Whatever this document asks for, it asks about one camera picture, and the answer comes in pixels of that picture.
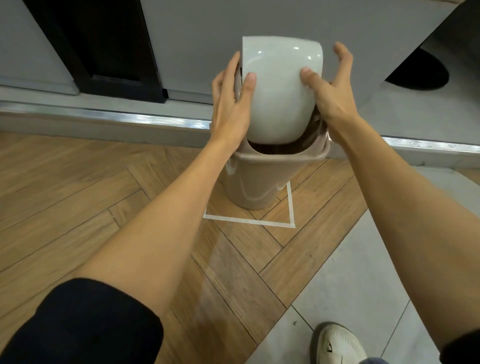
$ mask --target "hand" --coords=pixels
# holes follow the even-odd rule
[[[233,84],[239,59],[240,52],[236,52],[228,63],[227,69],[219,73],[212,82],[211,140],[227,143],[232,153],[239,147],[250,125],[250,106],[257,82],[257,76],[254,73],[247,74],[241,89],[240,100],[235,102]]]
[[[333,50],[340,60],[340,66],[332,83],[323,80],[308,67],[302,68],[300,77],[315,92],[317,107],[328,125],[329,134],[334,142],[339,142],[342,127],[348,127],[359,116],[350,85],[353,56],[339,42],[335,43]]]

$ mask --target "black sleeve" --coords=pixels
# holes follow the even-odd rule
[[[445,346],[440,361],[443,364],[480,363],[480,329]]]
[[[160,319],[105,283],[76,278],[52,290],[10,339],[0,363],[153,363]]]

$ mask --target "finger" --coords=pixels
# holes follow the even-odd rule
[[[334,52],[338,56],[340,65],[338,66],[338,72],[336,73],[333,85],[337,86],[340,83],[350,82],[350,74],[352,71],[353,55],[350,51],[340,42],[336,42],[333,47]]]
[[[300,78],[302,82],[315,91],[316,94],[321,93],[322,88],[328,84],[317,72],[314,72],[308,67],[303,67],[300,70]]]
[[[233,95],[233,84],[235,83],[235,71],[240,60],[240,52],[235,52],[227,69],[223,75],[222,94],[229,93]]]
[[[240,100],[238,105],[250,113],[250,106],[252,104],[253,93],[257,85],[257,75],[254,72],[249,72],[243,81],[243,86],[240,92]]]
[[[220,93],[222,91],[222,81],[225,71],[220,72],[212,81],[212,99],[215,105],[220,100]]]

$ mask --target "person's left hand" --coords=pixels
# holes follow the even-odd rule
[[[221,140],[232,148],[238,148],[250,125],[250,105],[257,76],[250,72],[243,82],[240,100],[235,102],[233,85],[240,52],[235,53],[227,69],[212,82],[213,116],[210,123],[212,140]]]

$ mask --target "person's left arm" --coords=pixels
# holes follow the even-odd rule
[[[169,305],[192,250],[210,193],[250,123],[256,76],[247,75],[235,102],[237,52],[212,83],[211,138],[193,163],[77,272],[107,283],[160,316]]]

